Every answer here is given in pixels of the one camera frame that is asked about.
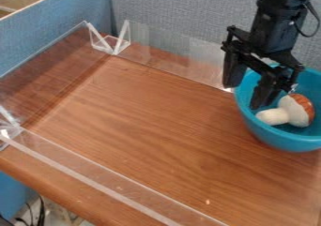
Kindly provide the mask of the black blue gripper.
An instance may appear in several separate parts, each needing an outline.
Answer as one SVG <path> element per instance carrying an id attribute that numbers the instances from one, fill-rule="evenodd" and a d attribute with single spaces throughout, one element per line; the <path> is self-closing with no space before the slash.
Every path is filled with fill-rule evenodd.
<path id="1" fill-rule="evenodd" d="M 221 42 L 225 53 L 221 83 L 225 88 L 236 87 L 247 68 L 260 75 L 249 98 L 252 110 L 268 106 L 282 87 L 294 84 L 303 66 L 291 49 L 296 37 L 312 37 L 319 25 L 311 0 L 256 0 L 249 31 L 233 25 L 227 27 L 227 38 Z"/>

